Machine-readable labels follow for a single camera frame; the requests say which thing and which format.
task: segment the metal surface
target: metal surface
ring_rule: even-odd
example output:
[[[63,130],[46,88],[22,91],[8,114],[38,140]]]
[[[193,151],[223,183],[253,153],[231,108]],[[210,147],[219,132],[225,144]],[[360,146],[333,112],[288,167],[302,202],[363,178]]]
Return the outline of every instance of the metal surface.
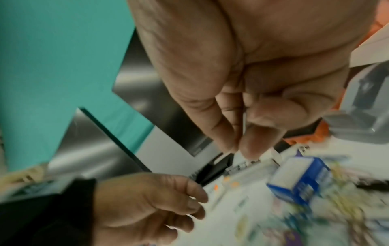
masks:
[[[196,156],[211,143],[172,99],[134,32],[113,92]]]
[[[46,175],[104,180],[142,171],[149,169],[92,115],[77,109]]]

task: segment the hand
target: hand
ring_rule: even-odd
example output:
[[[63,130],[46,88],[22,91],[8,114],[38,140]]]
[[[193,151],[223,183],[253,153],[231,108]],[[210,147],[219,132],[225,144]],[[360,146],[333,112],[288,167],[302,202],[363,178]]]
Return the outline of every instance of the hand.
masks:
[[[98,185],[94,198],[94,245],[170,244],[177,230],[193,230],[208,202],[200,185],[183,176],[142,173]]]
[[[257,159],[333,106],[377,0],[128,3],[172,97],[222,151]]]

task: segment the white table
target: white table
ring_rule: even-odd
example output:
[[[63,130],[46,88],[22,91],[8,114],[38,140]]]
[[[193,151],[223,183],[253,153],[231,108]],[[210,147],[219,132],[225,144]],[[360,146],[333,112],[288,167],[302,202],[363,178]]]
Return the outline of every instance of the white table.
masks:
[[[368,169],[373,175],[380,178],[389,178],[389,144],[373,145],[357,143],[336,138],[330,138],[323,144],[310,145],[313,155],[320,154],[346,154],[352,156],[353,167]],[[236,156],[234,163],[242,160]],[[218,179],[205,187],[206,191],[213,189],[215,184],[221,182]],[[237,246],[235,238],[236,224],[241,217],[234,209],[246,196],[249,200],[245,206],[249,217],[249,229],[252,224],[266,218],[272,204],[272,194],[265,186],[266,180],[261,180],[251,185],[229,191],[218,204],[215,210],[209,210],[206,204],[207,217],[203,221],[195,222],[192,233],[179,233],[175,246]]]

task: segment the stainless steel panel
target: stainless steel panel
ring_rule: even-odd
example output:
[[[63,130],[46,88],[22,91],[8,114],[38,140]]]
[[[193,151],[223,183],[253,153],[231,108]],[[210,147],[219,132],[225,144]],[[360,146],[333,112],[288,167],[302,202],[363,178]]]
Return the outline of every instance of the stainless steel panel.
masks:
[[[172,99],[134,32],[113,92],[196,156],[211,143]]]
[[[107,178],[149,171],[123,144],[84,109],[77,109],[47,176],[64,174]]]

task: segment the teal wall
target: teal wall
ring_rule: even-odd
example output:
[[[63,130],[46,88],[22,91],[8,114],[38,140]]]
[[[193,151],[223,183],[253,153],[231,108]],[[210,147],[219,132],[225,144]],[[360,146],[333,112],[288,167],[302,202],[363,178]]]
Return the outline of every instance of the teal wall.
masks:
[[[11,171],[49,161],[77,107],[135,152],[153,125],[111,92],[125,0],[0,0],[0,127]]]

